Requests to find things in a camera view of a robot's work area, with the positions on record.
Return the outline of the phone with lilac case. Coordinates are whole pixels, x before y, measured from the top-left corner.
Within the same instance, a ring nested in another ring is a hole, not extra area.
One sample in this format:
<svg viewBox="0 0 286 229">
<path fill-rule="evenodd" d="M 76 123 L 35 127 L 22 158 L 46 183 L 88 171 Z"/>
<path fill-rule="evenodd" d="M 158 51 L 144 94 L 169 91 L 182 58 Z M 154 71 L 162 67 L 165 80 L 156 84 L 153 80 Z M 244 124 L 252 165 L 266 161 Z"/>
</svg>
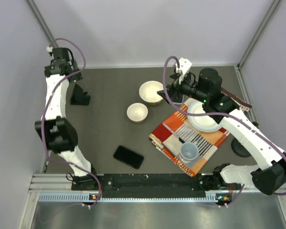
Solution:
<svg viewBox="0 0 286 229">
<path fill-rule="evenodd" d="M 176 105 L 181 105 L 184 103 L 184 96 L 183 95 L 180 95 L 180 96 L 174 96 L 172 98 L 172 102 Z"/>
</svg>

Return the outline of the black wedge phone stand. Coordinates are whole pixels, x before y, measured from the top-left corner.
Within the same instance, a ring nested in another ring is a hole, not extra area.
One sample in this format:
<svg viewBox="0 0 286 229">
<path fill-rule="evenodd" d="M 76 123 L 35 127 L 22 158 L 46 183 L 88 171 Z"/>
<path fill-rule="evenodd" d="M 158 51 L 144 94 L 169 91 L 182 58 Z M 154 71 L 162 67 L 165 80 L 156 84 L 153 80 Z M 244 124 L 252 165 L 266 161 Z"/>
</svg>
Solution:
<svg viewBox="0 0 286 229">
<path fill-rule="evenodd" d="M 85 92 L 78 84 L 75 84 L 70 99 L 70 104 L 88 106 L 90 99 L 91 96 L 88 95 L 88 92 Z"/>
</svg>

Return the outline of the black round-base phone holder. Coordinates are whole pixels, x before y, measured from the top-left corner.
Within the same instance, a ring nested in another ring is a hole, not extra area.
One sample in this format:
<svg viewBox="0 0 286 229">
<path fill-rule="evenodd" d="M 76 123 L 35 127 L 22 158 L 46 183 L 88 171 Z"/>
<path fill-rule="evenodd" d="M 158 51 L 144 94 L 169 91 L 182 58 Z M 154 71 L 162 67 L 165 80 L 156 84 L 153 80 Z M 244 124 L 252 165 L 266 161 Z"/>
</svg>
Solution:
<svg viewBox="0 0 286 229">
<path fill-rule="evenodd" d="M 240 144 L 240 142 L 234 138 L 231 142 L 231 148 L 233 152 L 239 157 L 250 157 L 250 153 Z"/>
</svg>

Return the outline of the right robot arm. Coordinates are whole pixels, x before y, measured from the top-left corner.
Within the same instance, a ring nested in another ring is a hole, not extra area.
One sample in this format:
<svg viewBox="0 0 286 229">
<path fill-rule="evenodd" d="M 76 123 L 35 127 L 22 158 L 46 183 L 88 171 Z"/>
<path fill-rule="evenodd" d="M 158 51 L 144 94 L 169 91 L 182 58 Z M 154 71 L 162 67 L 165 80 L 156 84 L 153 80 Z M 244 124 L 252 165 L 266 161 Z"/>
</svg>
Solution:
<svg viewBox="0 0 286 229">
<path fill-rule="evenodd" d="M 166 83 L 166 70 L 162 73 L 164 90 L 159 95 L 173 104 L 172 95 L 186 95 L 202 102 L 204 116 L 232 134 L 251 154 L 255 166 L 223 164 L 213 171 L 213 184 L 223 189 L 230 183 L 255 186 L 266 195 L 277 194 L 286 183 L 286 152 L 266 138 L 246 117 L 239 105 L 222 92 L 222 77 L 212 68 L 204 68 L 198 81 L 191 80 L 192 73 L 174 73 L 172 84 Z"/>
</svg>

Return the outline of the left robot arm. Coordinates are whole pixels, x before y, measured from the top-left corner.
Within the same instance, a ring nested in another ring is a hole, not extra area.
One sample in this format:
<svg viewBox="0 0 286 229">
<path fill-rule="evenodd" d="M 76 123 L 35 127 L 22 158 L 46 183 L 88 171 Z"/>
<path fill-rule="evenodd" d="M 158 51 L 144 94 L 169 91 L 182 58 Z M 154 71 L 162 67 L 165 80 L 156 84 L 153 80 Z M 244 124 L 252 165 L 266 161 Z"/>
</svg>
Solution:
<svg viewBox="0 0 286 229">
<path fill-rule="evenodd" d="M 98 177 L 91 163 L 82 154 L 76 129 L 66 118 L 66 94 L 70 84 L 74 84 L 71 96 L 72 105 L 89 105 L 90 96 L 78 84 L 82 73 L 69 48 L 47 47 L 52 57 L 51 63 L 44 68 L 47 85 L 46 104 L 41 120 L 34 127 L 46 152 L 53 152 L 64 159 L 74 174 L 66 178 L 74 185 L 84 185 L 94 189 Z"/>
</svg>

